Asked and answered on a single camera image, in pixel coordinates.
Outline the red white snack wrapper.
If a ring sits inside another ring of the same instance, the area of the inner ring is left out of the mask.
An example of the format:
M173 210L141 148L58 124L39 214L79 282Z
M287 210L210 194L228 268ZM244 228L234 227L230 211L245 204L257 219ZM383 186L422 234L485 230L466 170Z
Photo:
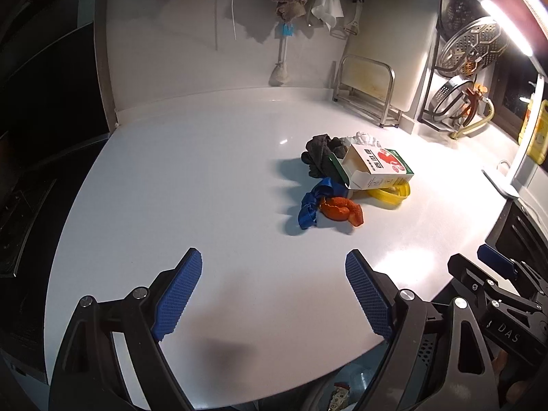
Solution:
M328 411L341 411L348 405L350 386L344 382L335 382L327 405Z

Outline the orange plastic scrap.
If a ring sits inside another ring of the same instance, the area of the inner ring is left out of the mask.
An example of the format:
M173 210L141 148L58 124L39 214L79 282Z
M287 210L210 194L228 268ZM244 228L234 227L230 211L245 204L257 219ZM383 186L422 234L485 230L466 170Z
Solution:
M355 227L364 224L363 211L360 204L344 197L323 198L320 203L321 213L330 220L349 222Z

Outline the green white milk carton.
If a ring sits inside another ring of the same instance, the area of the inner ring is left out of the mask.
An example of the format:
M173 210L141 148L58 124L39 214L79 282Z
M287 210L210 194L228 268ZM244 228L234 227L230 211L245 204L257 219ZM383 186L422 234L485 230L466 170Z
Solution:
M411 167L394 149L352 144L340 160L334 157L334 168L350 190L365 191L409 183L414 176Z

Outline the blue plastic scrap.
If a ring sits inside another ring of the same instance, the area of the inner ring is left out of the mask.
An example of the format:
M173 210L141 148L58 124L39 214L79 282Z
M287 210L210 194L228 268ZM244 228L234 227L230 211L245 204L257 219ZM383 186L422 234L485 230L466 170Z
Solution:
M317 225L317 210L323 198L343 197L348 195L346 186L339 184L330 177L324 177L315 187L305 194L301 200L298 223L302 230Z

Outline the black cloth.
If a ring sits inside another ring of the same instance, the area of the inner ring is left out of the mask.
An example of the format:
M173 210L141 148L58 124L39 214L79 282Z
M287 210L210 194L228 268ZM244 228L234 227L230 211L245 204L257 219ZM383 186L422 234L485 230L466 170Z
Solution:
M338 171L330 160L334 154L337 159L343 159L347 154L347 146L339 137L331 138L327 134L313 136L306 143L306 150L301 154L301 161L308 165L308 174L313 178L330 177L341 181Z

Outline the aluminium foil ball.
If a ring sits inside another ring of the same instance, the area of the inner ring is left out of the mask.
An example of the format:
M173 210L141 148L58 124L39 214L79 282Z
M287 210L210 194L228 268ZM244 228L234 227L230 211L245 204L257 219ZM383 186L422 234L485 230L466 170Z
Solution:
M382 147L380 141L376 137L363 132L356 132L354 136L348 136L347 141L351 145L361 145L361 146L373 147L373 148Z

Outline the grey perforated trash basket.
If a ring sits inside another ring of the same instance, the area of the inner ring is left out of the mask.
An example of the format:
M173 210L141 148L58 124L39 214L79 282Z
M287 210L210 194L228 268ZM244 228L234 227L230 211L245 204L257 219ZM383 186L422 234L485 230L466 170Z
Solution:
M434 347L433 335L423 337L411 380L398 410L410 408L418 402ZM387 349L388 343L381 342L338 371L318 379L313 383L301 410L353 410L360 398L371 389L373 377L380 370Z

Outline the black sink basin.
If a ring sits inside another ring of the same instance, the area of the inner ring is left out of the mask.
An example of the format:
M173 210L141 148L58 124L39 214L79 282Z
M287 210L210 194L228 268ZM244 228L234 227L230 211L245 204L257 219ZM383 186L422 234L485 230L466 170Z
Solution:
M486 243L508 259L527 263L547 278L547 238L517 200L505 203Z

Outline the yellow plastic lid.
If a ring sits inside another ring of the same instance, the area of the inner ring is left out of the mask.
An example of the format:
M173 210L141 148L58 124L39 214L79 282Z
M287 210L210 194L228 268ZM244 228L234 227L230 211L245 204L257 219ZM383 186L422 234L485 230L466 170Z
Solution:
M369 189L366 193L385 206L398 207L411 195L411 187L408 182L404 182L392 187Z

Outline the yellow oil jug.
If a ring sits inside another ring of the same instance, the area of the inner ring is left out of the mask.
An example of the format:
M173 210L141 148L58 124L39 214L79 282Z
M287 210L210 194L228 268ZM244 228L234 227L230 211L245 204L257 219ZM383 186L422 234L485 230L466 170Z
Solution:
M536 162L537 165L543 165L547 157L548 148L548 111L547 100L543 99L540 105L540 113L538 115L533 136L530 145L527 148L527 155Z

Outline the perforated steel steamer plate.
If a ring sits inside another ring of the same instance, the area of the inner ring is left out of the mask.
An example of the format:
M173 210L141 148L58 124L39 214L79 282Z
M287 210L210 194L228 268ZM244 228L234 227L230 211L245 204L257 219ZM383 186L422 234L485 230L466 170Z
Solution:
M478 18L445 43L437 58L436 71L445 78L472 79L498 60L508 47L508 38L492 17Z

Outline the white cutting board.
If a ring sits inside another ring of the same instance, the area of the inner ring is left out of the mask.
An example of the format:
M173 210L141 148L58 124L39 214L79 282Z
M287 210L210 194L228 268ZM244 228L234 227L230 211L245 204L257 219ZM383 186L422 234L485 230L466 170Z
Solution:
M418 91L437 24L440 0L365 0L360 33L345 54L388 64L396 74L392 105L406 112Z

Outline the hanging white peeler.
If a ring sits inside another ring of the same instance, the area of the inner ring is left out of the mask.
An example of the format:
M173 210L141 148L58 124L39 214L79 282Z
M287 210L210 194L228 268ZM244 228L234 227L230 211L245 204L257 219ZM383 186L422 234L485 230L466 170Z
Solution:
M363 0L357 0L353 16L341 26L331 29L330 36L336 39L347 39L360 33L360 17L363 10Z

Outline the white dish brush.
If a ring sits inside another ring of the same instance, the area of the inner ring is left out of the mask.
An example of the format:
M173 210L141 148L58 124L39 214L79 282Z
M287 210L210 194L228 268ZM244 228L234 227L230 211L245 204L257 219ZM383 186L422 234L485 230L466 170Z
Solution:
M270 74L269 85L273 87L287 85L290 76L287 65L288 41L294 36L294 25L292 22L282 24L281 41L279 42L278 61Z

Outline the white hanging cloth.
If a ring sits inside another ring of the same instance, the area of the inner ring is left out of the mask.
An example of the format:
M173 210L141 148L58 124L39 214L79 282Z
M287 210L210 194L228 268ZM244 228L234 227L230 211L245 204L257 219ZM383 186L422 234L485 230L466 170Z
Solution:
M340 0L315 0L311 8L311 14L320 20L329 32L335 28L337 21L344 16Z

